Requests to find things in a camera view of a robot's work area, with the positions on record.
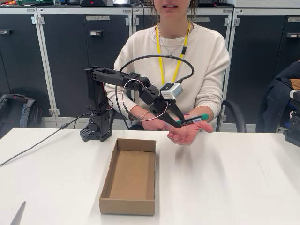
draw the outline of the cabinet door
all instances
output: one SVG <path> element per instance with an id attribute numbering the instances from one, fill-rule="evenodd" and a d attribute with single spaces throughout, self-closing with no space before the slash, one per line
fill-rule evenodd
<path id="1" fill-rule="evenodd" d="M 43 116 L 49 116 L 50 101 L 32 16 L 0 14 L 0 29 L 12 30 L 12 34 L 0 35 L 0 52 L 11 93 L 36 99 Z"/>
<path id="2" fill-rule="evenodd" d="M 300 60 L 300 16 L 287 16 L 274 76 L 298 60 Z"/>
<path id="3" fill-rule="evenodd" d="M 136 31 L 146 29 L 157 24 L 155 15 L 136 15 L 139 18 L 139 25 L 136 26 Z M 228 15 L 201 15 L 193 18 L 192 21 L 199 26 L 206 27 L 219 32 L 224 39 L 226 38 L 227 27 L 224 26 L 225 18 Z"/>
<path id="4" fill-rule="evenodd" d="M 235 28 L 227 99 L 256 124 L 262 97 L 273 79 L 285 16 L 241 15 Z M 234 123 L 227 110 L 225 123 Z"/>
<path id="5" fill-rule="evenodd" d="M 85 15 L 85 33 L 89 65 L 113 69 L 121 49 L 129 38 L 128 15 Z M 99 36 L 92 35 L 98 31 Z"/>
<path id="6" fill-rule="evenodd" d="M 136 15 L 136 17 L 139 19 L 139 25 L 136 26 L 136 31 L 153 27 L 159 22 L 156 15 Z"/>
<path id="7" fill-rule="evenodd" d="M 90 106 L 85 69 L 89 67 L 84 15 L 43 14 L 56 107 L 61 117 L 77 117 Z"/>
<path id="8" fill-rule="evenodd" d="M 10 93 L 8 80 L 6 78 L 6 73 L 3 66 L 3 60 L 0 52 L 0 96 L 4 93 Z"/>
<path id="9" fill-rule="evenodd" d="M 192 21 L 199 26 L 219 32 L 226 39 L 225 18 L 228 18 L 228 15 L 201 15 L 201 17 L 197 15 L 196 18 L 192 18 Z"/>

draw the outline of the table surface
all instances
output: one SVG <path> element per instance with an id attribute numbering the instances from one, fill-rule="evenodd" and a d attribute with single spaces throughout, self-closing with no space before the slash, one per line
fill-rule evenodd
<path id="1" fill-rule="evenodd" d="M 14 128 L 0 162 L 55 129 Z M 26 201 L 21 225 L 298 225 L 300 148 L 282 134 L 199 133 L 178 146 L 162 131 L 113 131 L 83 142 L 65 129 L 0 167 L 0 224 Z M 116 138 L 157 141 L 155 216 L 102 215 L 98 198 Z"/>

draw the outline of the white sweater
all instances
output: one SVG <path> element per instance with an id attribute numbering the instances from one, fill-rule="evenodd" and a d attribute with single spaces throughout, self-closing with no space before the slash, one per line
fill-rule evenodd
<path id="1" fill-rule="evenodd" d="M 194 29 L 188 36 L 187 50 L 184 59 L 191 63 L 195 69 L 192 77 L 182 82 L 183 92 L 176 98 L 176 105 L 183 113 L 188 113 L 196 107 L 208 106 L 214 113 L 214 118 L 218 116 L 222 103 L 222 82 L 224 70 L 229 65 L 229 54 L 225 47 L 224 38 L 216 31 L 194 25 Z M 170 50 L 175 50 L 183 43 L 183 38 L 165 39 L 161 38 L 161 43 Z M 170 55 L 169 51 L 161 45 L 163 55 Z M 180 56 L 182 45 L 172 53 L 173 56 Z M 128 61 L 144 55 L 157 54 L 157 42 L 155 28 L 139 31 L 132 35 L 121 50 L 114 69 L 120 70 Z M 172 78 L 177 66 L 177 60 L 163 58 L 165 83 L 172 83 Z M 126 69 L 125 73 L 135 72 L 142 77 L 149 78 L 152 85 L 158 89 L 163 87 L 158 58 L 148 58 L 138 60 Z M 182 63 L 178 73 L 178 79 L 191 73 L 188 65 Z M 122 102 L 122 90 L 118 88 L 118 101 L 122 114 L 128 118 Z M 118 110 L 115 86 L 106 85 L 108 98 L 112 100 L 113 107 Z M 139 98 L 135 92 L 135 102 L 124 96 L 124 103 L 128 110 L 139 105 L 144 109 L 149 107 Z"/>

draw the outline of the marker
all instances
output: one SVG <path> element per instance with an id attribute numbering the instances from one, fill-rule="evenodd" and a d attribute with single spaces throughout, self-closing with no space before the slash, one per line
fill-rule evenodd
<path id="1" fill-rule="evenodd" d="M 180 124 L 181 126 L 187 126 L 187 125 L 202 122 L 202 121 L 205 121 L 205 120 L 208 120 L 208 119 L 209 119 L 209 115 L 204 113 L 200 116 L 192 117 L 192 118 L 182 120 L 182 121 L 178 120 L 176 122 L 178 124 Z"/>

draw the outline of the woman's left hand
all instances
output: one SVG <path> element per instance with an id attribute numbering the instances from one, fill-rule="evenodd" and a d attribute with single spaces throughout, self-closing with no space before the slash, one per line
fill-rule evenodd
<path id="1" fill-rule="evenodd" d="M 181 128 L 167 126 L 167 130 L 169 131 L 167 137 L 175 144 L 190 145 L 193 143 L 199 129 L 203 129 L 208 133 L 213 132 L 213 127 L 207 122 L 202 121 Z"/>

